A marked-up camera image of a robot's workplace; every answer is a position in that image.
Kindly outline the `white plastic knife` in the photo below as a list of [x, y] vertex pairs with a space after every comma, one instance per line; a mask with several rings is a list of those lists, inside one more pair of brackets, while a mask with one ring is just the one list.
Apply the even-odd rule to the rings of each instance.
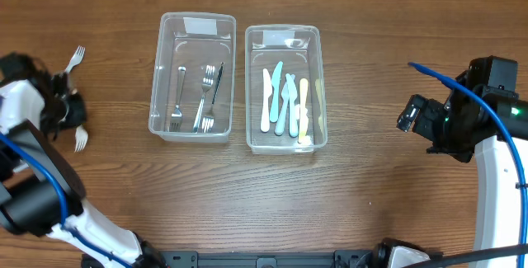
[[298, 96], [298, 93], [297, 93], [297, 88], [295, 85], [295, 80], [292, 77], [292, 75], [287, 73], [285, 78], [286, 78], [286, 82], [287, 82], [288, 90], [289, 90], [289, 105], [290, 105], [289, 133], [292, 138], [295, 138], [299, 134], [299, 127], [298, 127], [296, 111], [295, 111], [295, 100]]
[[267, 68], [262, 70], [263, 78], [263, 100], [262, 100], [262, 117], [260, 123], [261, 132], [267, 133], [270, 129], [270, 111], [269, 98], [272, 94], [271, 76]]

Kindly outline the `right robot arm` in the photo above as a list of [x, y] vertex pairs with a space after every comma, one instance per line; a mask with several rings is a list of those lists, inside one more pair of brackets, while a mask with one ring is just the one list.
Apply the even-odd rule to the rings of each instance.
[[421, 64], [418, 72], [450, 89], [445, 102], [415, 94], [397, 120], [431, 141], [430, 154], [475, 161], [478, 209], [474, 249], [443, 256], [409, 243], [385, 243], [379, 267], [525, 267], [527, 265], [527, 103], [516, 93], [518, 63], [477, 58], [457, 78]]

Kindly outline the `light blue plastic knife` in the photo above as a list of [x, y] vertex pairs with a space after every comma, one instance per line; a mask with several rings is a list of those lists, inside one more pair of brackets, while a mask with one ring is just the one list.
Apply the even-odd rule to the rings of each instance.
[[275, 135], [281, 136], [285, 131], [285, 120], [286, 120], [286, 113], [288, 109], [289, 104], [289, 90], [288, 90], [288, 83], [285, 82], [282, 92], [281, 92], [281, 98], [282, 98], [282, 106], [280, 109], [280, 114], [278, 117], [278, 121], [276, 122], [276, 128], [275, 128]]

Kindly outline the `dark handled metal fork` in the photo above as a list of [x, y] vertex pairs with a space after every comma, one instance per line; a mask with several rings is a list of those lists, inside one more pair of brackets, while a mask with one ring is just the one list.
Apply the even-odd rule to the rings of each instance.
[[215, 100], [217, 97], [217, 93], [219, 91], [219, 85], [222, 79], [223, 71], [224, 71], [224, 63], [221, 63], [219, 67], [218, 75], [216, 78], [216, 83], [214, 85], [214, 93], [213, 93], [210, 108], [208, 109], [207, 113], [202, 119], [202, 132], [203, 133], [211, 133], [214, 127], [214, 122], [215, 122], [214, 106], [215, 106]]

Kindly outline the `white plastic fork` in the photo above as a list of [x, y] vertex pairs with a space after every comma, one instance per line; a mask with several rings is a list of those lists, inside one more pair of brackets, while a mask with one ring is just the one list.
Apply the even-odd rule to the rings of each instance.
[[76, 128], [75, 141], [75, 152], [81, 152], [83, 149], [85, 149], [88, 141], [88, 132], [82, 125], [79, 125]]

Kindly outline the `yellow plastic knife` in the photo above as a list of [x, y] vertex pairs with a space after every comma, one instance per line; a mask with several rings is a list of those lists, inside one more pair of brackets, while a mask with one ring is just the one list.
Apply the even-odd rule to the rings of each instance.
[[309, 119], [307, 116], [307, 108], [306, 108], [306, 102], [307, 102], [307, 96], [308, 96], [308, 89], [309, 89], [309, 81], [307, 78], [302, 78], [299, 82], [299, 143], [307, 143], [306, 140], [306, 134], [308, 131], [308, 123]]

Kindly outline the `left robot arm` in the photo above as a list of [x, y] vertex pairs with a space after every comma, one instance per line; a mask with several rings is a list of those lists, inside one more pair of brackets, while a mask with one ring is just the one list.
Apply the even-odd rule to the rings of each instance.
[[52, 74], [38, 59], [1, 58], [1, 226], [66, 242], [83, 267], [164, 267], [162, 253], [120, 228], [88, 200], [75, 170], [54, 148], [66, 129], [87, 121], [69, 72]]

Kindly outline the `thick handled metal fork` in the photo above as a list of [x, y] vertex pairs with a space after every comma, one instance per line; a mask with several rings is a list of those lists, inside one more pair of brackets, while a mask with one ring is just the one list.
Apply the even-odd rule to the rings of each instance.
[[186, 68], [184, 66], [180, 66], [177, 70], [177, 93], [176, 93], [176, 101], [175, 101], [175, 108], [174, 111], [171, 114], [171, 120], [169, 125], [169, 131], [170, 132], [177, 132], [182, 124], [182, 112], [181, 112], [181, 98], [182, 98], [182, 90], [185, 80], [185, 74], [186, 74]]

